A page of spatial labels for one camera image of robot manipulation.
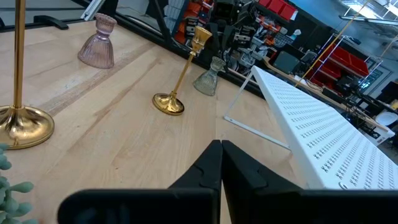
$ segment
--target pink glass vase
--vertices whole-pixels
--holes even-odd
[[[105,14],[97,13],[97,33],[92,35],[78,53],[78,58],[85,64],[95,68],[112,68],[113,47],[109,35],[111,35],[116,20]]]

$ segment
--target white pegboard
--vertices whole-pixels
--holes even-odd
[[[251,72],[311,189],[398,189],[398,166],[334,108],[260,68]]]

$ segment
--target wooden table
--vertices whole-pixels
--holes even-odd
[[[88,188],[167,188],[213,139],[228,139],[270,169],[304,187],[289,151],[223,119],[239,87],[220,79],[217,95],[196,91],[192,82],[204,69],[192,65],[178,93],[181,116],[161,113],[151,102],[177,82],[185,60],[116,26],[111,35],[115,66],[92,68],[77,59],[94,22],[26,30],[24,97],[27,105],[48,111],[55,132],[30,149],[7,151],[10,183],[31,181],[35,189],[16,194],[31,202],[26,218],[56,223],[60,202]],[[13,35],[0,34],[0,105],[12,102]],[[244,92],[234,118],[286,142],[267,103]],[[221,222],[229,223],[223,196]]]
[[[329,102],[329,103],[335,105],[337,108],[339,108],[339,109],[341,109],[341,110],[343,110],[343,111],[346,111],[346,110],[347,110],[347,106],[346,106],[346,105],[344,105],[344,104],[342,104],[342,103],[338,103],[338,102],[332,100],[331,98],[325,96],[324,94],[322,94],[322,91],[317,90],[317,89],[315,89],[315,88],[311,88],[311,87],[309,87],[308,85],[305,85],[305,84],[299,82],[298,80],[296,80],[296,79],[294,78],[293,75],[288,75],[288,74],[284,73],[283,71],[279,70],[278,68],[273,67],[273,66],[269,63],[269,58],[265,58],[265,59],[264,59],[264,63],[265,63],[265,65],[266,65],[268,68],[270,68],[271,70],[275,71],[275,72],[278,73],[280,76],[282,76],[282,77],[288,79],[289,81],[293,82],[294,84],[297,84],[297,83],[298,83],[298,86],[300,86],[300,87],[302,87],[302,88],[308,90],[309,92],[311,92],[311,94],[317,95],[318,97],[320,97],[320,98],[322,98],[323,100],[325,100],[325,101],[327,101],[327,102]],[[371,125],[373,125],[373,126],[376,126],[376,127],[378,127],[378,128],[381,128],[381,129],[383,129],[383,130],[385,130],[385,131],[388,131],[388,128],[387,128],[387,127],[385,127],[384,125],[381,125],[381,124],[377,123],[375,120],[373,120],[372,118],[370,118],[368,115],[364,114],[362,111],[358,111],[358,110],[357,110],[357,112],[359,112],[359,113],[362,114],[362,116],[360,117],[361,119],[363,119],[363,118],[365,117],[364,120],[365,120],[365,122],[367,122],[368,124],[371,124]]]

